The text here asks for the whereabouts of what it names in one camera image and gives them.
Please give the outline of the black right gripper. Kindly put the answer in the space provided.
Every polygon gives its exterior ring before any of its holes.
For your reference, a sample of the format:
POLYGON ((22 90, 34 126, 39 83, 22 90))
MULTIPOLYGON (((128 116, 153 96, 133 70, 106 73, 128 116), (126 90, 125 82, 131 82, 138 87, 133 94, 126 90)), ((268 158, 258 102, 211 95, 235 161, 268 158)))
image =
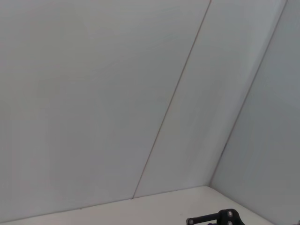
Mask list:
POLYGON ((218 213, 186 219, 186 225, 245 225, 235 209, 224 209, 218 213))

